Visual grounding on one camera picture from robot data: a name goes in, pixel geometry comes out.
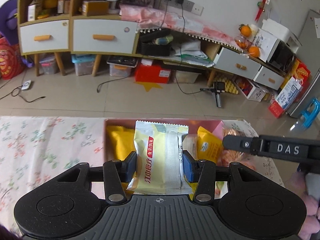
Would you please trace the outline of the yellow snack packet with label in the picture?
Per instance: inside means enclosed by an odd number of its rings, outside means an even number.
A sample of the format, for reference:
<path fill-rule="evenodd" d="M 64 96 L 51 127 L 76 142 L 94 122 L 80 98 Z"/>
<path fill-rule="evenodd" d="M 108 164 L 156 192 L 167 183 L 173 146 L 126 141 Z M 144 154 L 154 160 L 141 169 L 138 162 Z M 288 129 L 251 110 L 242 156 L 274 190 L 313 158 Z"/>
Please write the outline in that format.
<path fill-rule="evenodd" d="M 204 127 L 200 126 L 197 130 L 196 153 L 199 160 L 208 160 L 218 163 L 223 152 L 222 140 L 213 135 Z"/>

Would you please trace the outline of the pink snack packet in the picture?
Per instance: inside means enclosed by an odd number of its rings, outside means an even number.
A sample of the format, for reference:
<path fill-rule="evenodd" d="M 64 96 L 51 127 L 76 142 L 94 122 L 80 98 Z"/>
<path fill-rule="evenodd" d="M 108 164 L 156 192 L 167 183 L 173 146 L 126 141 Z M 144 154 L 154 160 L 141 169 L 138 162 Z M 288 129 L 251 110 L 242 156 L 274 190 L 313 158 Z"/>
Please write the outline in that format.
<path fill-rule="evenodd" d="M 227 135 L 245 136 L 245 133 L 233 128 L 223 127 L 222 135 L 223 137 Z M 220 160 L 221 160 L 221 165 L 224 167 L 228 167 L 231 162 L 239 162 L 251 168 L 252 170 L 256 170 L 253 157 L 250 154 L 247 154 L 244 152 L 228 150 L 227 148 L 224 147 L 221 153 Z"/>

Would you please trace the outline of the large yellow snack packet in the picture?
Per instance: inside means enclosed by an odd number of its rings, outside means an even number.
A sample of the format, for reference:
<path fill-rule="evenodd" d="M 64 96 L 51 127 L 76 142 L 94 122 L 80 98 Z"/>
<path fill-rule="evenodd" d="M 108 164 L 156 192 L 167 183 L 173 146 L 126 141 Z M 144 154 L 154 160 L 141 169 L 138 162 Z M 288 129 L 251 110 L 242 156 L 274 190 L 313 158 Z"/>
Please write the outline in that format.
<path fill-rule="evenodd" d="M 124 126 L 107 126 L 106 132 L 116 159 L 125 160 L 132 151 L 135 151 L 134 129 Z"/>

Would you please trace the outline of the pale yellow white snack packet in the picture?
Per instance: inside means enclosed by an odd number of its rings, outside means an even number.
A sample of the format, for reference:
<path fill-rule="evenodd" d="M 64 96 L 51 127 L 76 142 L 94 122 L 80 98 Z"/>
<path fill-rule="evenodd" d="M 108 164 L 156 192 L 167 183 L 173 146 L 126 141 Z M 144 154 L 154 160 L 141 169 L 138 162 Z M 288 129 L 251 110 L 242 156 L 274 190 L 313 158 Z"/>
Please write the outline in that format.
<path fill-rule="evenodd" d="M 188 133 L 185 125 L 136 121 L 136 172 L 127 189 L 148 195 L 191 194 L 183 170 L 182 142 Z"/>

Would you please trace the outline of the pink cardboard box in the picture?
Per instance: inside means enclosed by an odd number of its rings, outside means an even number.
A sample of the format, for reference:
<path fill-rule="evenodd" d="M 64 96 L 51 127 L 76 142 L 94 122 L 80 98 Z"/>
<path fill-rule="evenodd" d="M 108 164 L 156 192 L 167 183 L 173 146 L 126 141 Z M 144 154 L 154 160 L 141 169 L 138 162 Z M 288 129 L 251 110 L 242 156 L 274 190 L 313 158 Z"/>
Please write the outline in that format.
<path fill-rule="evenodd" d="M 190 194 L 197 183 L 186 180 L 183 151 L 196 160 L 203 158 L 220 166 L 239 161 L 255 169 L 244 153 L 224 150 L 222 139 L 227 135 L 242 135 L 224 122 L 214 129 L 191 121 L 189 125 L 137 120 L 134 128 L 108 125 L 106 133 L 116 159 L 124 160 L 132 151 L 137 153 L 135 172 L 123 184 L 129 192 L 142 194 Z"/>

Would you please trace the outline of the yellow egg tray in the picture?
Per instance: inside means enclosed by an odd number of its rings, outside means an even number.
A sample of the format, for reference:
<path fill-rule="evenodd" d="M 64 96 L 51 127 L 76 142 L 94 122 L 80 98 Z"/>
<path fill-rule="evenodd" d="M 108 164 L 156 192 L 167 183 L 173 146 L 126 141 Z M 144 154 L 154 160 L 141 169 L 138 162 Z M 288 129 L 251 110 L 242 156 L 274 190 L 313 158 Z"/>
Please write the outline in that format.
<path fill-rule="evenodd" d="M 215 81 L 223 82 L 225 84 L 225 92 L 230 94 L 235 94 L 235 95 L 239 94 L 238 89 L 236 88 L 234 83 L 231 81 L 229 76 L 222 73 L 216 73 L 214 76 L 214 82 Z"/>

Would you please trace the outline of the blue white milk carton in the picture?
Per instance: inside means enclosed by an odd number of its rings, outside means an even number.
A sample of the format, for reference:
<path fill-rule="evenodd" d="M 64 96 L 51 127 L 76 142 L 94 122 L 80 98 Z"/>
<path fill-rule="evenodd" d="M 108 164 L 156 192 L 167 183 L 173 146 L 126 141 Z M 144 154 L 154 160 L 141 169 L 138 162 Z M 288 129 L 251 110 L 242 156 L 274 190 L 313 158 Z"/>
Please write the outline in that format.
<path fill-rule="evenodd" d="M 281 117 L 292 105 L 301 90 L 300 82 L 291 77 L 268 109 L 276 118 Z"/>

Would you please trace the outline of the floral tablecloth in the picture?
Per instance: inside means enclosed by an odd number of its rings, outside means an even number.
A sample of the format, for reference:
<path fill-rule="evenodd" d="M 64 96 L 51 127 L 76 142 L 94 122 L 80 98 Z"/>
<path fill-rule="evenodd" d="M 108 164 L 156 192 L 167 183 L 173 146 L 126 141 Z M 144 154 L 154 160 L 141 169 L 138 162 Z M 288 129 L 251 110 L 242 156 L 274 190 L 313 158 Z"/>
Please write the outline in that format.
<path fill-rule="evenodd" d="M 19 233 L 14 206 L 26 193 L 78 163 L 113 158 L 107 126 L 135 119 L 1 116 L 1 225 Z"/>

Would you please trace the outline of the orange fruit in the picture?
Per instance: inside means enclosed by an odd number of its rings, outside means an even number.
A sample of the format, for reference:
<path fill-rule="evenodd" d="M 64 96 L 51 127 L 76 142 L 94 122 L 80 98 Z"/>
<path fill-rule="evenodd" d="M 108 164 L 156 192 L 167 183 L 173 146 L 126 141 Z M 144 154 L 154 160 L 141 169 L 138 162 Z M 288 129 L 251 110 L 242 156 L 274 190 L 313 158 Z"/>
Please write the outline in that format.
<path fill-rule="evenodd" d="M 260 49 L 259 49 L 259 47 L 256 47 L 256 46 L 251 46 L 251 47 L 249 47 L 249 49 L 248 49 L 248 54 L 249 54 L 249 56 L 251 56 L 251 57 L 255 57 L 255 58 L 259 57 L 259 56 L 260 56 Z"/>

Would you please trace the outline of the red cardboard box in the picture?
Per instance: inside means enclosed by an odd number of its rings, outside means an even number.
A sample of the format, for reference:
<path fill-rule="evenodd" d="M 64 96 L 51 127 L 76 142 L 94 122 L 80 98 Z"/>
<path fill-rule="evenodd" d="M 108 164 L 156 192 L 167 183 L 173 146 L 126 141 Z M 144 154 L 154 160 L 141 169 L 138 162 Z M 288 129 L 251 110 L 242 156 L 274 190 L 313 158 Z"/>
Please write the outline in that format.
<path fill-rule="evenodd" d="M 171 70 L 164 69 L 159 64 L 147 66 L 139 63 L 135 68 L 136 82 L 168 83 L 170 76 Z"/>

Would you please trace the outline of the black storage box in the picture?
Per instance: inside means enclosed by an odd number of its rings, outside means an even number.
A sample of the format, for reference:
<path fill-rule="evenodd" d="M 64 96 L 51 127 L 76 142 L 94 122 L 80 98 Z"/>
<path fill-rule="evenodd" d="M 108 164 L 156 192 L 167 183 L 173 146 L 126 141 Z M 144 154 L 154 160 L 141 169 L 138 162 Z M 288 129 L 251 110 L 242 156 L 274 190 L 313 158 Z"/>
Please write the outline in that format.
<path fill-rule="evenodd" d="M 173 42 L 170 29 L 153 29 L 139 35 L 138 52 L 144 56 L 169 56 Z"/>

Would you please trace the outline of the long low tv cabinet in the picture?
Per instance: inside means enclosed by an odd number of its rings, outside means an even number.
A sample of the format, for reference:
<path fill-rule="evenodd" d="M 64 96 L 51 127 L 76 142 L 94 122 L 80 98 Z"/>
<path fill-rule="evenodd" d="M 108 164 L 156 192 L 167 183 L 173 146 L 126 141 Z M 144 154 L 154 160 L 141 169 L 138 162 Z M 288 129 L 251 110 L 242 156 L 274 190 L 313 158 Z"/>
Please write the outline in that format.
<path fill-rule="evenodd" d="M 247 49 L 243 49 L 244 51 L 241 53 L 211 40 L 182 34 L 200 41 L 201 50 L 208 57 L 204 63 L 208 68 L 242 76 L 275 90 L 278 90 L 285 80 L 280 71 L 273 70 L 258 57 L 249 56 Z"/>

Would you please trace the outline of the red gift bag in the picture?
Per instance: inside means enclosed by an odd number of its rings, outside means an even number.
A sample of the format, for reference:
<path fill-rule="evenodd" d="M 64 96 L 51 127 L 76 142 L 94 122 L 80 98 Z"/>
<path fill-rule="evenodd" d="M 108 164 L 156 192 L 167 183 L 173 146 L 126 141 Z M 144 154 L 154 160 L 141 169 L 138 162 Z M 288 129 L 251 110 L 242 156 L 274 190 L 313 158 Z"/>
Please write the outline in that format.
<path fill-rule="evenodd" d="M 3 80 L 10 80 L 20 75 L 25 69 L 19 45 L 10 45 L 5 37 L 0 39 L 0 68 Z"/>

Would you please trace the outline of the wooden white drawer cabinet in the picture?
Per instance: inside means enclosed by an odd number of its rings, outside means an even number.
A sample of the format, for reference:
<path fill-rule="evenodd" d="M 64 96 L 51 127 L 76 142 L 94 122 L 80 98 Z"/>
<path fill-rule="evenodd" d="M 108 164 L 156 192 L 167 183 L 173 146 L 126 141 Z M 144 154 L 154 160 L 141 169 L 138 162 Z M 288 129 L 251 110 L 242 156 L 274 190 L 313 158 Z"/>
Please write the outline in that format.
<path fill-rule="evenodd" d="M 52 53 L 59 70 L 65 74 L 61 53 L 93 54 L 96 75 L 104 55 L 134 56 L 138 45 L 138 25 L 123 21 L 120 15 L 82 15 L 84 0 L 70 0 L 69 11 L 54 12 L 47 18 L 28 20 L 28 7 L 36 0 L 18 0 L 18 38 L 22 55 L 32 55 L 39 69 L 40 55 Z"/>

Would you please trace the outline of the purple plush toy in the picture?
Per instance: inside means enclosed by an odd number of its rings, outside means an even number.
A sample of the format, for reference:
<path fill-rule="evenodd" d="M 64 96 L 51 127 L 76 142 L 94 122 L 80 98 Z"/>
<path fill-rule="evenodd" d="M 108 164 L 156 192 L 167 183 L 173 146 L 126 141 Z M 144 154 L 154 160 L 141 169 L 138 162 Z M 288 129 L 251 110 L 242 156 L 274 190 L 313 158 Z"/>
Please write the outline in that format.
<path fill-rule="evenodd" d="M 18 44 L 17 2 L 8 0 L 1 6 L 1 35 L 10 45 Z"/>

